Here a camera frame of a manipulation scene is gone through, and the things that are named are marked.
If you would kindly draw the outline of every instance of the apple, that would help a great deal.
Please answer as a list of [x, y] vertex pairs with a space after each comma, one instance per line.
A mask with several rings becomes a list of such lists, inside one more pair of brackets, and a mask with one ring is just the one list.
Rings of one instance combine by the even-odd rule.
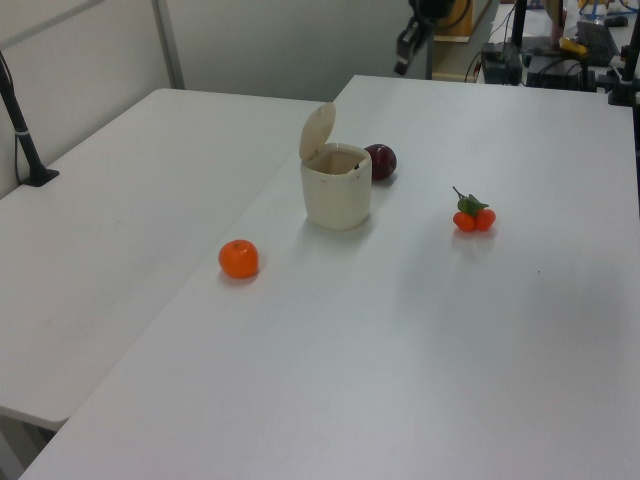
[[369, 145], [365, 150], [371, 155], [373, 166], [371, 177], [373, 180], [383, 180], [391, 176], [398, 165], [398, 159], [393, 150], [381, 143]]

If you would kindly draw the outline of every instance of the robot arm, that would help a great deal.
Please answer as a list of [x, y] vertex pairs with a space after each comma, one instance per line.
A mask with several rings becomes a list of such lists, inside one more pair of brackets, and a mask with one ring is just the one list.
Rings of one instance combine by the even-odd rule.
[[[415, 54], [429, 37], [433, 37], [436, 22], [449, 16], [455, 2], [456, 0], [409, 0], [413, 15], [396, 42], [398, 61], [395, 72], [397, 74], [407, 73]], [[467, 0], [467, 6], [460, 18], [444, 28], [457, 25], [467, 14], [470, 6], [471, 0]]]

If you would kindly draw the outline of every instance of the gray wall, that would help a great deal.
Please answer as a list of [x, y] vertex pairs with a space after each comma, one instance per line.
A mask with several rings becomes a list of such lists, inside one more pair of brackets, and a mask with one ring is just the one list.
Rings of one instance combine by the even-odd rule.
[[[45, 165], [169, 86], [150, 0], [107, 0], [8, 47], [0, 39], [0, 48]], [[16, 187], [13, 150], [13, 126], [1, 105], [0, 198]], [[20, 159], [26, 165], [21, 150]]]
[[[333, 100], [355, 74], [394, 76], [406, 0], [163, 0], [192, 90]], [[424, 78], [425, 53], [408, 77]]]

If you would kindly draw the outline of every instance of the yellow object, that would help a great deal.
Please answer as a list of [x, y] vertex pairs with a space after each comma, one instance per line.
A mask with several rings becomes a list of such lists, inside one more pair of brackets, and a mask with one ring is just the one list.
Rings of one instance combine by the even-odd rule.
[[560, 48], [567, 52], [577, 53], [578, 55], [586, 55], [588, 52], [587, 47], [580, 45], [573, 40], [569, 40], [567, 37], [562, 37], [560, 39]]
[[[585, 5], [595, 5], [596, 0], [578, 0], [578, 7], [582, 8]], [[609, 8], [609, 4], [612, 3], [609, 0], [598, 0], [598, 5], [605, 5]]]

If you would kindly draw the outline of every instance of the orange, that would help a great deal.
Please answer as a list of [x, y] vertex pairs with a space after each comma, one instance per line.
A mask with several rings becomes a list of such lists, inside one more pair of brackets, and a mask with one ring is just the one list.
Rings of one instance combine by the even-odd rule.
[[457, 212], [453, 216], [453, 223], [463, 232], [473, 232], [476, 229], [476, 219], [468, 213]]
[[233, 240], [218, 254], [222, 271], [232, 278], [248, 278], [258, 273], [258, 250], [249, 240]]
[[481, 232], [486, 232], [496, 221], [496, 213], [490, 208], [483, 208], [476, 213], [476, 227]]

